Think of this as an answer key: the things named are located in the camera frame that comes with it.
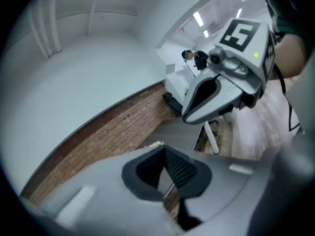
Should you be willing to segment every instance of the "cable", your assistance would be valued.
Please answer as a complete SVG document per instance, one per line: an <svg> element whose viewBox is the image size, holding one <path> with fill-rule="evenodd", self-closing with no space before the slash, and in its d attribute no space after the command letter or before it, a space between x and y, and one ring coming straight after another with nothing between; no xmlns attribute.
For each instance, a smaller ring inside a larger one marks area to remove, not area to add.
<svg viewBox="0 0 315 236"><path fill-rule="evenodd" d="M286 88L285 88L285 83L284 83L284 77L283 77L280 69L278 68L278 66L276 64L274 64L274 71L280 80L282 93L285 95L286 94ZM293 128L291 128L292 106L290 105L289 102L288 102L288 104L289 104L289 132L291 132L292 130L296 129L300 124L298 123Z"/></svg>

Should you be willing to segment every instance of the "wooden floor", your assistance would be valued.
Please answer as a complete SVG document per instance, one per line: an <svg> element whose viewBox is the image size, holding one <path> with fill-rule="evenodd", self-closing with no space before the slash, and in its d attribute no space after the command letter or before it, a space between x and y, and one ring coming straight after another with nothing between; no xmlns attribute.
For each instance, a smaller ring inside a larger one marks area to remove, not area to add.
<svg viewBox="0 0 315 236"><path fill-rule="evenodd" d="M288 90L296 79L285 81ZM227 123L224 119L219 124L212 124L217 132L216 141L220 155L244 159L259 159L262 152L271 146L279 146L292 138L298 130L289 132L289 107L283 96L279 81L269 81L263 97L253 109L234 110L235 122ZM298 123L292 113L292 126ZM213 153L212 147L203 134L200 151Z"/></svg>

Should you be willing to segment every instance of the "robotic arm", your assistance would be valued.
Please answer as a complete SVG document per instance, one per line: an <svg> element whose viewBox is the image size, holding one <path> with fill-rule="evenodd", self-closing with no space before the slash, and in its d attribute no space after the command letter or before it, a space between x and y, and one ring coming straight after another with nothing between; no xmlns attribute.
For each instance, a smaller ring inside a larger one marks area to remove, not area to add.
<svg viewBox="0 0 315 236"><path fill-rule="evenodd" d="M183 121L198 124L232 109L254 107L274 66L274 42L267 23L231 18L213 41L207 68L187 92Z"/></svg>

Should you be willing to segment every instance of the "white table leg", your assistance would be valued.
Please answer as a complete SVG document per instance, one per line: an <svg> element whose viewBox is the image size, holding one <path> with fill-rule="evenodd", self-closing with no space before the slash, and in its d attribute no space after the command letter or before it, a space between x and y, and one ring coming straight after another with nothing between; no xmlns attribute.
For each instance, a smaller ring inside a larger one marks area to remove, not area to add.
<svg viewBox="0 0 315 236"><path fill-rule="evenodd" d="M218 154L219 153L219 148L218 148L218 145L217 145L217 142L216 142L216 139L212 133L212 130L211 130L211 127L209 125L209 123L207 121L205 121L203 123L203 127L205 128L206 130L206 134L210 140L210 143L211 143L211 146L213 148L213 151L215 152L215 154Z"/></svg>

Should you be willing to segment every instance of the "brick wall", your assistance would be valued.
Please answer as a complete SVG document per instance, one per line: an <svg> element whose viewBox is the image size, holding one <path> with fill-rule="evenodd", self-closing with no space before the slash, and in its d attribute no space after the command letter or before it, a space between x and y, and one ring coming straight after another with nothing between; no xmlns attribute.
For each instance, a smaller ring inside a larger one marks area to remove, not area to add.
<svg viewBox="0 0 315 236"><path fill-rule="evenodd" d="M162 98L165 92L163 83L154 85L86 124L45 160L21 196L38 205L88 165L137 149L161 121L176 116Z"/></svg>

